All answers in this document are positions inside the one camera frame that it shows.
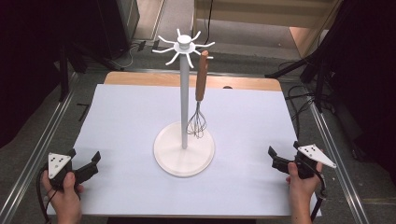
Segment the finger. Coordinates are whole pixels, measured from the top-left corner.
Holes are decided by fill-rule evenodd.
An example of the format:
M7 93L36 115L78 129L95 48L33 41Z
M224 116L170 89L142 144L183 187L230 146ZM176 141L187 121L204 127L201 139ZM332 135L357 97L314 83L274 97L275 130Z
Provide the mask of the finger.
M82 185L77 185L77 191L78 191L78 193L84 192L84 186L82 186Z
M292 180L293 178L296 178L296 177L299 178L296 163L289 162L288 169L289 169L290 180Z
M66 177L64 178L64 195L66 197L76 195L74 190L75 183L75 175L72 172L67 173Z
M50 184L50 180L49 180L49 171L45 170L43 173L43 177L41 178L41 181L44 185L44 189L46 190L46 192L50 192L52 190L52 185Z
M318 161L318 163L317 163L317 171L321 172L322 168L323 168L323 164L320 161Z

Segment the metal rail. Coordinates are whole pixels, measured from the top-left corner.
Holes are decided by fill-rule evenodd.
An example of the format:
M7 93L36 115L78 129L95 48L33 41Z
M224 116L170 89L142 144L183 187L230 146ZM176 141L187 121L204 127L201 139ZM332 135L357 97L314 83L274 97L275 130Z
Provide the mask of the metal rail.
M69 106L70 100L74 94L74 87L78 83L79 77L77 73L74 73L70 80L70 92L64 98L64 101L59 103L52 114L49 123L47 124L46 129L41 134L38 143L35 145L35 149L32 152L32 155L29 158L29 161L26 162L20 177L15 182L14 186L11 188L10 193L8 194L7 200L0 212L0 221L2 224L10 223L11 219L14 217L15 212L18 209L18 206L21 203L23 195L28 189L35 172L40 165L40 162L43 160L43 157L47 151L47 147L50 144L50 140L52 136L56 132L59 123L64 116L64 112Z
M332 135L329 131L329 128L326 124L326 121L322 114L320 114L315 105L311 105L311 112L315 119L315 122L318 125L320 134L323 138L325 147L329 152L329 157L337 164L337 168L335 169L335 173L340 181L341 188L344 191L346 196L346 200L349 204L349 208L352 212L353 217L355 218L356 223L368 224L370 223L363 205L361 203L361 198L358 195L355 187L353 186L352 181L349 178L349 174L347 172L347 168L345 167L343 160L338 153L338 148L332 139Z

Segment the wooden handle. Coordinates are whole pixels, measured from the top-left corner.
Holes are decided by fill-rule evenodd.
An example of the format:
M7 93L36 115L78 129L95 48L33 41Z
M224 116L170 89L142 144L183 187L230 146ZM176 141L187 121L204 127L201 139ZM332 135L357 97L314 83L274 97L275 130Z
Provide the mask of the wooden handle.
M207 75L207 56L209 56L209 52L207 50L204 50L201 53L201 57L199 59L197 83L196 83L196 87L195 87L195 100L196 101L204 100L205 86L206 86L206 75Z

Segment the stand base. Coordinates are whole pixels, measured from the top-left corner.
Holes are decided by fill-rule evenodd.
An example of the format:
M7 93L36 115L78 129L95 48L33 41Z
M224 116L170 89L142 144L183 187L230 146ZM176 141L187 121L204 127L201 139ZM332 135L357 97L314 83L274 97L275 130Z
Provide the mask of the stand base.
M189 177L201 173L212 162L215 142L204 130L204 136L197 139L189 136L188 146L181 146L181 123L166 126L154 142L154 157L170 175Z

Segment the wire whisk head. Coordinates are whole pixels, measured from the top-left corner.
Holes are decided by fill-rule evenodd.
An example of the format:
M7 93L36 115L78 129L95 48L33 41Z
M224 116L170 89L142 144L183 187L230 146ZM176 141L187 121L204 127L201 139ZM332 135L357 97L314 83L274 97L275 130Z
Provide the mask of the wire whisk head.
M205 128L206 119L204 114L200 111L199 104L197 104L195 113L189 119L187 124L187 134L193 134L196 138L202 138L204 136Z

